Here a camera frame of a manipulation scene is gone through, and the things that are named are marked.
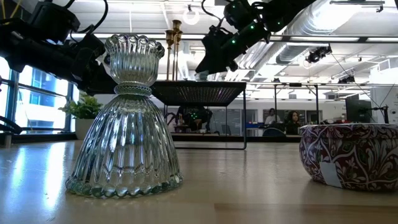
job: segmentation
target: glass vase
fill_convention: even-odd
[[[68,191],[95,197],[156,194],[182,183],[165,120],[149,99],[163,46],[146,36],[113,35],[105,42],[118,94],[96,117],[80,149]]]

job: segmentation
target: person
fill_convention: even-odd
[[[276,113],[276,111],[275,111],[274,108],[269,109],[269,115],[266,118],[265,124],[275,123],[275,113]],[[279,122],[280,121],[280,117],[277,115],[276,118],[277,118],[276,122]]]
[[[296,111],[289,112],[287,115],[286,134],[298,135],[299,127],[301,127],[299,113]]]

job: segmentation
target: wooden table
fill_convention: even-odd
[[[353,192],[312,182],[301,165],[297,143],[249,143],[245,151],[178,150],[183,186],[135,199],[66,193],[64,182],[80,145],[81,141],[72,141],[0,149],[0,223],[352,224],[398,220],[398,194]]]

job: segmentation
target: patterned tin bowl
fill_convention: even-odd
[[[397,125],[311,125],[300,133],[300,158],[314,181],[351,190],[398,190]]]

